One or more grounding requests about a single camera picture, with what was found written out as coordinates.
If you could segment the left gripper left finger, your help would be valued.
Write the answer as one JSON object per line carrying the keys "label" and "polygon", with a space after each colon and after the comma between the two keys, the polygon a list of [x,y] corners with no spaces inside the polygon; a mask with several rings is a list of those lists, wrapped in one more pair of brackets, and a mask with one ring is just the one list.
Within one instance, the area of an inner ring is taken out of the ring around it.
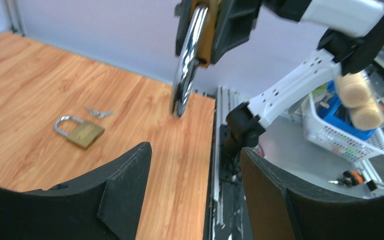
{"label": "left gripper left finger", "polygon": [[133,240],[152,159],[149,142],[50,189],[0,187],[0,240]]}

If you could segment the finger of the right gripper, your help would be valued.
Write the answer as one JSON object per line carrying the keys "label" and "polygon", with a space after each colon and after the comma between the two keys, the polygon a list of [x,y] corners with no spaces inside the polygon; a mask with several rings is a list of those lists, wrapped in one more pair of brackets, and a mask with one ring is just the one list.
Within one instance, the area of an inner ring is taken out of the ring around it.
{"label": "finger of the right gripper", "polygon": [[175,54],[180,56],[187,31],[190,24],[191,8],[193,0],[181,0],[174,8],[174,15],[179,17],[177,33],[175,37]]}
{"label": "finger of the right gripper", "polygon": [[219,3],[211,47],[212,65],[250,39],[260,7],[260,0],[222,0]]}

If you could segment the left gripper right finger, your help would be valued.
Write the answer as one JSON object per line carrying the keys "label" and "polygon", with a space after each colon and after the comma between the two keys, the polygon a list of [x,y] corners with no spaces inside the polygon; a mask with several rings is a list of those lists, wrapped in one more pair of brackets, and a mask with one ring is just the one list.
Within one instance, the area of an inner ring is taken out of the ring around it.
{"label": "left gripper right finger", "polygon": [[384,240],[384,196],[325,189],[249,147],[240,152],[240,166],[255,240]]}

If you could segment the brass padlock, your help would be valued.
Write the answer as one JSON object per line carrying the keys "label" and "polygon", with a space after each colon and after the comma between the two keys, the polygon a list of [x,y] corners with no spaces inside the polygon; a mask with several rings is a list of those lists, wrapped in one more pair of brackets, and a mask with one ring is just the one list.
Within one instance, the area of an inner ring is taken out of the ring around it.
{"label": "brass padlock", "polygon": [[219,3],[218,0],[192,2],[190,23],[172,83],[170,112],[177,119],[183,116],[187,108],[197,69],[207,68],[211,63]]}
{"label": "brass padlock", "polygon": [[[76,122],[78,123],[78,126],[71,132],[65,132],[60,129],[60,124],[66,121]],[[64,136],[69,142],[83,149],[88,149],[105,132],[105,128],[102,126],[71,115],[65,115],[57,119],[53,128],[58,134]]]}

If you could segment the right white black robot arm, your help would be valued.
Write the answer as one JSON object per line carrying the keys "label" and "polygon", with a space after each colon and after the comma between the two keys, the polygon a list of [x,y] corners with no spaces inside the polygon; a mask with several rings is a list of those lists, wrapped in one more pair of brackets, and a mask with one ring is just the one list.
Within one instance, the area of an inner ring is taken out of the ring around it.
{"label": "right white black robot arm", "polygon": [[364,70],[384,45],[381,0],[182,0],[174,10],[179,17],[178,64],[170,111],[176,118],[186,110],[197,69],[216,64],[226,52],[247,42],[261,7],[282,19],[312,22],[327,30],[303,63],[228,113],[229,134],[222,149],[231,156],[255,147],[283,111],[316,87]]}

